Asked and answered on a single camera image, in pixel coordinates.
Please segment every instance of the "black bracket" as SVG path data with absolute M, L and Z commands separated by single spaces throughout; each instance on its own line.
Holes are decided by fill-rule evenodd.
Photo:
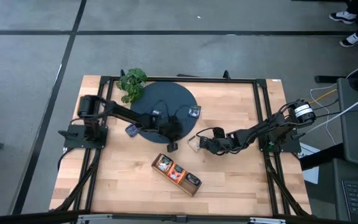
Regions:
M 119 71 L 119 76 L 120 76 L 120 77 L 125 76 L 125 72 L 124 72 L 124 70 L 123 70 L 123 69 L 121 69 L 121 70 Z
M 177 223 L 186 223 L 187 216 L 186 215 L 177 215 L 176 222 Z
M 227 70 L 224 71 L 223 78 L 225 78 L 226 81 L 229 81 L 231 79 L 230 75 L 229 75 L 229 71 L 227 71 Z
M 99 126 L 100 137 L 96 141 L 87 141 L 84 138 L 85 126 L 71 124 L 67 131 L 59 131 L 59 134 L 66 139 L 64 144 L 66 148 L 102 149 L 106 145 L 107 132 L 107 126 Z
M 258 83 L 258 85 L 261 86 L 262 88 L 267 88 L 266 79 L 257 78 L 256 83 Z
M 261 137 L 261 140 L 265 144 L 260 148 L 263 152 L 292 152 L 299 153 L 301 148 L 299 147 L 299 140 L 292 139 L 291 136 L 296 136 L 298 132 L 296 130 L 291 130 L 287 135 L 285 140 L 280 144 L 270 144 L 266 137 Z
M 109 82 L 109 81 L 110 81 L 110 77 L 109 77 L 109 76 L 102 76 L 102 77 L 100 78 L 99 85 L 104 85 L 104 84 L 106 84 L 106 83 Z

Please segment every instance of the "yellow wire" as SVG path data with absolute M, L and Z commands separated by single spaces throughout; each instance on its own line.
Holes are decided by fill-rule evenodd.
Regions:
M 335 91 L 337 91 L 337 89 L 331 90 L 331 91 L 327 92 L 327 93 L 324 94 L 323 96 L 320 96 L 319 98 L 317 98 L 315 101 L 309 101 L 309 104 L 315 103 L 316 101 L 319 101 L 319 100 L 323 99 L 324 97 L 326 97 L 326 96 L 328 96 L 328 95 L 334 93 Z

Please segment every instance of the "shoe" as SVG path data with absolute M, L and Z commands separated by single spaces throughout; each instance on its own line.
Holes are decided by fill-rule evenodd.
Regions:
M 341 40 L 339 44 L 342 47 L 353 47 L 358 44 L 358 36 L 356 36 L 356 34 L 352 34 L 348 38 Z
M 331 13 L 329 15 L 329 18 L 332 19 L 333 21 L 336 21 L 336 22 L 342 21 L 343 23 L 348 24 L 348 25 L 353 24 L 354 21 L 356 20 L 356 17 L 357 17 L 356 14 L 351 14 L 346 11 Z

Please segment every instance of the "small box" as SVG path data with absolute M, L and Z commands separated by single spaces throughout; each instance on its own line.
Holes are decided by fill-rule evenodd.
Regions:
M 189 116 L 191 116 L 192 118 L 198 118 L 200 116 L 200 113 L 201 113 L 200 106 L 193 105 L 189 109 Z
M 125 132 L 131 137 L 135 137 L 137 133 L 139 133 L 139 130 L 134 124 L 130 124 L 126 129 Z
M 190 196 L 194 196 L 202 184 L 199 178 L 161 153 L 153 161 L 152 168 Z

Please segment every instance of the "circular platform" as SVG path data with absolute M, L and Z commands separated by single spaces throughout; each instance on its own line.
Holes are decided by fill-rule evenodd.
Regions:
M 144 88 L 142 98 L 131 104 L 131 110 L 140 114 L 151 114 L 153 110 L 158 110 L 162 112 L 162 117 L 173 116 L 176 112 L 183 125 L 183 132 L 179 138 L 182 139 L 190 133 L 197 122 L 196 118 L 188 116 L 189 108 L 193 105 L 197 105 L 197 101 L 185 87 L 172 82 L 155 82 Z M 169 142 L 167 138 L 157 133 L 141 131 L 139 134 L 152 142 Z

